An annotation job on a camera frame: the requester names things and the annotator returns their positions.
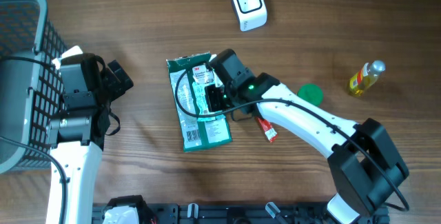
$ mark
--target red packet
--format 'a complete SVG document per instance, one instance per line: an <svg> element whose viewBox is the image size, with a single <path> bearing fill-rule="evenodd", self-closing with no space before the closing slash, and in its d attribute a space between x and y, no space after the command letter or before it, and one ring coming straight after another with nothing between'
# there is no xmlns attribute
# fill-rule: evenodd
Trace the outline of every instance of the red packet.
<svg viewBox="0 0 441 224"><path fill-rule="evenodd" d="M273 141L275 141L278 136L277 132L273 128L273 125L271 125L269 121L260 119L258 117L256 117L256 120L259 123L260 128L265 133L265 136L267 137L268 141L270 143L273 143Z"/></svg>

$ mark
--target cable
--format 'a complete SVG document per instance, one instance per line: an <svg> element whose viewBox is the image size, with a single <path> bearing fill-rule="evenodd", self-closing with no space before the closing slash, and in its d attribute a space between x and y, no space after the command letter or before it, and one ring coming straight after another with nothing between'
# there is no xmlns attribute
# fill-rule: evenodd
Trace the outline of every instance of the cable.
<svg viewBox="0 0 441 224"><path fill-rule="evenodd" d="M251 224L251 221L247 220L246 218L240 217L236 219L233 224Z"/></svg>
<svg viewBox="0 0 441 224"><path fill-rule="evenodd" d="M58 112L60 112L63 109L63 103L64 103L64 91L60 94L60 96L58 97Z"/></svg>
<svg viewBox="0 0 441 224"><path fill-rule="evenodd" d="M41 62L41 61L37 61L35 59L29 59L29 58L23 58L23 57L5 57L3 59L0 59L0 62L8 61L8 60L26 61L26 62L30 62L30 63L37 63L37 64L42 65L42 66L47 67L47 68L55 68L55 65L44 63L44 62Z"/></svg>
<svg viewBox="0 0 441 224"><path fill-rule="evenodd" d="M59 219L59 224L63 224L64 223L64 216L65 216L65 211L66 211L66 201L68 199L68 191L67 191L67 182L66 182L66 174L63 170L63 167L60 165L60 163L53 157L50 156L49 154L42 152L36 148L33 148L29 145L25 145L16 141L13 141L11 139L8 139L6 137L0 136L0 140L9 143L10 145L15 145L18 147L22 147L25 148L27 150L31 150L33 152L36 152L37 154L40 154L46 158L48 158L52 163L54 163L55 167L57 168L59 174L60 174L60 178L61 178L61 211L60 211L60 219Z"/></svg>
<svg viewBox="0 0 441 224"><path fill-rule="evenodd" d="M295 108L301 109L301 110L305 111L306 113L314 116L319 121L321 121L324 124L326 124L327 126L329 126L334 132L339 133L339 135L343 136L346 140L348 140L348 142L350 142L353 146L355 146L367 159L369 159L372 162L372 164L381 173L381 175L384 177L384 179L387 181L387 183L392 187L393 191L398 196L398 198L400 199L401 203L404 205L404 208L403 207L399 207L399 206L394 205L394 204L391 204L391 203L384 203L386 206L389 206L389 207L391 207L391 208L393 208L395 210L399 210L401 212L409 211L409 209L410 209L409 204L407 203L406 199L402 195L401 191L397 188L395 183L392 182L391 178L386 174L386 172L384 172L384 170L374 161L374 159L371 157L371 155L369 155L355 141L353 141L349 135L347 135L345 132L343 132L342 130L337 128L336 125L330 123L328 120L326 120L325 118L323 118L320 115L316 114L312 110L310 110L310 109L308 109L308 108L306 108L306 107L304 107L304 106L302 106L300 104L293 103L292 101L288 101L288 100L284 100L284 99L261 99L261 100L256 100L256 101L250 101L248 103L244 103L242 105L239 105L239 106L236 106L236 107L232 107L232 108L230 108L228 110L217 112L215 114L202 114L202 115L201 114L192 114L192 113L188 112L186 109L183 108L183 106L181 105L181 103L179 102L179 99L178 99L179 83L181 82L181 79L184 77L185 74L187 74L187 70L184 71L184 73L182 73L182 75L179 77L178 81L176 82L175 93L174 93L175 102L176 102L177 106L182 110L182 112L186 113L189 116L196 117L196 118L208 118L208 117L215 117L215 116L218 116L218 115L221 115L221 114L228 114L230 112L233 112L234 110L238 110L238 109L241 109L241 108L249 106L249 105L254 105L254 104L257 104L257 103L267 103L267 102L284 103L286 105L290 105L290 106L293 106Z"/></svg>
<svg viewBox="0 0 441 224"><path fill-rule="evenodd" d="M105 62L104 62L104 59L101 58L98 55L95 55L94 58L95 58L96 62L100 63L103 66L103 68L101 69L101 71L99 73L101 75L101 78L104 78L104 76L105 76Z"/></svg>
<svg viewBox="0 0 441 224"><path fill-rule="evenodd" d="M112 135L115 135L117 132L119 132L119 130L121 129L121 122L119 121L118 116L115 115L115 114L112 112L112 110L109 110L109 115L110 115L113 119L115 119L115 121L118 123L118 127L115 128L115 130L111 131L109 134L105 134L105 135L107 135L107 136L112 136Z"/></svg>

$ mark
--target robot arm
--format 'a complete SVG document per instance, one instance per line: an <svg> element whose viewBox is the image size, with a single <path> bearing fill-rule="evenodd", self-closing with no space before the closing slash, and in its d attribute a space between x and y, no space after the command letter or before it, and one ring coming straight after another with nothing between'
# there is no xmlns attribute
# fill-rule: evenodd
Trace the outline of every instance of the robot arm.
<svg viewBox="0 0 441 224"><path fill-rule="evenodd" d="M255 77L230 49L218 54L209 66L225 85L229 103L224 105L243 106L245 114L252 113L288 129L328 160L337 195L328 203L327 213L335 221L352 223L360 215L371 216L394 192L391 184L397 188L408 177L407 166L378 122L367 119L360 125L327 113L297 97L278 79L265 73ZM369 159L359 162L358 148L368 151Z"/></svg>
<svg viewBox="0 0 441 224"><path fill-rule="evenodd" d="M109 116L114 116L110 104L133 86L116 61L106 67L101 57L83 54L78 47L66 54L72 56L63 57L58 64L65 88L64 108L51 116L47 129L52 145L50 153L62 165L67 177L67 195L63 196L59 172L52 164L47 224L59 222L62 202L65 203L65 224L92 220L93 193L104 136L110 126ZM97 63L103 65L101 71Z"/></svg>
<svg viewBox="0 0 441 224"><path fill-rule="evenodd" d="M280 83L277 86L272 86L266 93L262 95L263 99L277 99L283 98L285 100L293 101L300 104L321 117L325 118L334 125L351 136L355 133L353 128L355 121L341 119L336 117L316 106L306 102L291 92L289 88ZM343 136L335 133L330 127L323 122L318 121L315 117L305 114L303 110L286 106L284 103L258 103L258 111L261 116L271 123L275 123L283 128L286 128L302 140L306 141L312 147L316 148L325 158L328 158L333 153L332 147L334 145L342 145L346 142ZM339 223L352 223L359 217L359 214L353 210L342 197L335 195L327 206L328 214L332 215L334 220Z"/></svg>

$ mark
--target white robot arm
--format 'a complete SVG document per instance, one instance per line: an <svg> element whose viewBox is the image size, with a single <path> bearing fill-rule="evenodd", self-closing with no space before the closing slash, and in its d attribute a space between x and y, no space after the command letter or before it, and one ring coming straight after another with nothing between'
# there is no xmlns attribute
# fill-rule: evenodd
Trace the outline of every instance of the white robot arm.
<svg viewBox="0 0 441 224"><path fill-rule="evenodd" d="M329 122L337 125L343 132L351 136L355 133L353 128L355 121L341 119L316 106L306 102L305 100L294 94L289 88L280 83L272 86L266 93L262 95L263 99L277 99L292 101L309 110L319 114ZM271 123L275 123L286 128L302 140L306 141L312 147L316 148L326 159L333 153L334 145L342 145L346 139L335 133L330 127L317 118L305 113L303 110L287 106L284 103L266 102L257 104L258 111L264 119ZM352 223L359 217L359 214L349 207L339 194L335 195L327 206L327 211L335 220L340 223Z"/></svg>
<svg viewBox="0 0 441 224"><path fill-rule="evenodd" d="M93 78L93 74L98 73L97 69L93 68L91 63L84 62L93 57L94 55L69 58L67 63L62 63L63 81L69 81L69 77L83 74L92 75L85 78ZM77 66L79 61L82 63L81 74ZM404 161L389 135L378 122L368 119L360 125L355 121L327 113L300 99L277 79L267 74L255 77L242 65L232 50L220 53L210 61L209 66L226 85L225 93L230 101L229 109L214 115L238 108L245 113L254 113L288 129L316 148L328 160L337 194L328 202L326 211L327 215L336 222L349 224L359 216L371 216L394 191L398 191L397 186L408 177L409 171ZM107 88L112 89L110 87L112 84L109 86L109 82L105 82ZM72 90L65 96L69 99L75 94L87 96L90 90L99 88L95 83L86 82L83 90L79 91L76 90L76 86L65 84L66 89ZM94 101L82 100L81 105L87 106L90 103ZM176 103L188 115L210 116L189 113L182 108L179 101L176 100ZM103 135L109 126L108 116L111 114L109 105L104 105L105 107L98 112L84 112L85 108L79 108L80 111L73 110L69 115L61 112L51 119L50 142L54 144L51 154L64 166L68 177L65 223L89 223L91 219L94 181L101 161ZM356 153L361 150L363 152L369 150L369 154L374 159L368 155L369 159L359 162ZM124 204L127 202L124 198L119 200L122 204L114 203L113 208L106 212L105 223L106 221L120 224L138 223L138 220L145 219L142 199L138 201L136 207L133 204ZM60 202L60 176L53 167L47 224L58 223Z"/></svg>

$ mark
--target basket mesh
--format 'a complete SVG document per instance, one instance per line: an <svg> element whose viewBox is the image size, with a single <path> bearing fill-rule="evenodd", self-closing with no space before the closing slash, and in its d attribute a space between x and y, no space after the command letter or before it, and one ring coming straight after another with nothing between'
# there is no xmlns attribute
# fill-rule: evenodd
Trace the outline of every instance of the basket mesh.
<svg viewBox="0 0 441 224"><path fill-rule="evenodd" d="M0 0L0 59L15 52L34 51L34 42L39 36L43 36L41 51L35 59L40 58L46 63L51 63L52 59L60 57L67 50L66 44L49 18L39 20L40 11L46 10L40 10L36 0ZM36 33L38 25L45 26L44 33ZM64 108L63 104L59 105L63 84L58 71L38 66L38 86L33 89L32 123L29 137L26 139L29 139L28 145L49 152L45 127L50 117L59 108ZM26 150L22 159L11 170L31 170L49 166L50 162L46 158Z"/></svg>

